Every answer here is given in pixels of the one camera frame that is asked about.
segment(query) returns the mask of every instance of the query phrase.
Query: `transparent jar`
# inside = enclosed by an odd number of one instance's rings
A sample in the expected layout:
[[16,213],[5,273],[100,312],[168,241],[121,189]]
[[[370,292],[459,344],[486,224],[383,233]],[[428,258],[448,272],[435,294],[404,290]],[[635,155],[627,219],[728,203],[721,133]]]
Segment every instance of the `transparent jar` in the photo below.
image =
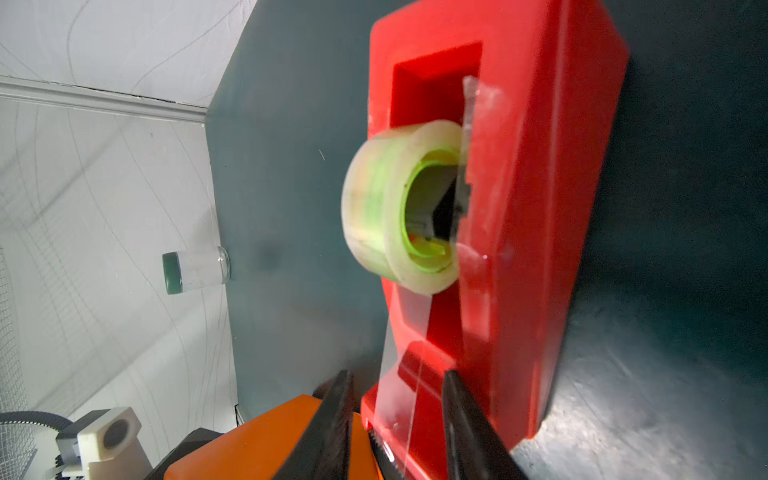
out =
[[230,278],[230,257],[222,247],[164,253],[163,271],[165,290],[175,295],[225,283]]

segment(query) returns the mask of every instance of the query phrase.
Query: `green jar lid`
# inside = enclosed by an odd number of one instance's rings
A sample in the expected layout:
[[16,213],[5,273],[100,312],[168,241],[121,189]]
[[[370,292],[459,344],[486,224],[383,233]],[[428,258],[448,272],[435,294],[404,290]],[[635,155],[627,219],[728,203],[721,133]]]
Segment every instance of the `green jar lid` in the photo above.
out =
[[163,253],[163,272],[165,273],[165,291],[168,295],[181,293],[181,266],[178,253]]

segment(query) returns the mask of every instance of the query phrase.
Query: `clear adhesive tape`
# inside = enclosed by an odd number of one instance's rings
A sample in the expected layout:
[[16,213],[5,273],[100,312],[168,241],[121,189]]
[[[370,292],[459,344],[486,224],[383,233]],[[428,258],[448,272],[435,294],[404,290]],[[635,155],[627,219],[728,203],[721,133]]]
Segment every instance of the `clear adhesive tape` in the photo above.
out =
[[422,295],[456,281],[450,242],[406,229],[406,205],[418,210],[420,203],[424,210],[449,188],[446,170],[455,172],[461,142],[460,126],[438,120],[384,131],[357,151],[341,215],[347,246],[367,270]]

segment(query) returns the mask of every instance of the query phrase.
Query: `metal grid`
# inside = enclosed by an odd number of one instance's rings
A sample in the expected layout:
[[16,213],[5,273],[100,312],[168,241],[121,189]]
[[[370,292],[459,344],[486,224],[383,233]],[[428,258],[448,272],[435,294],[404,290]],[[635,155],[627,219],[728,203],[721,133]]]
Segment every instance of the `metal grid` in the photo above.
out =
[[[26,409],[27,396],[14,332],[11,282],[0,247],[0,412]],[[21,478],[34,454],[35,441],[29,426],[0,425],[0,480]]]

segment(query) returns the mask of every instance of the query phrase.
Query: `dark tabletop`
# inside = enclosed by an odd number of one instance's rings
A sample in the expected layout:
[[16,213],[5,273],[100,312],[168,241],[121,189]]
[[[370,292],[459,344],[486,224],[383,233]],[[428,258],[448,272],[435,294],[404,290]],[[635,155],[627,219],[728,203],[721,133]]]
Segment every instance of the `dark tabletop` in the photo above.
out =
[[[369,30],[405,2],[259,0],[206,129],[238,396],[259,415],[377,379],[379,279],[339,199]],[[768,478],[768,5],[606,5],[629,44],[531,478]]]

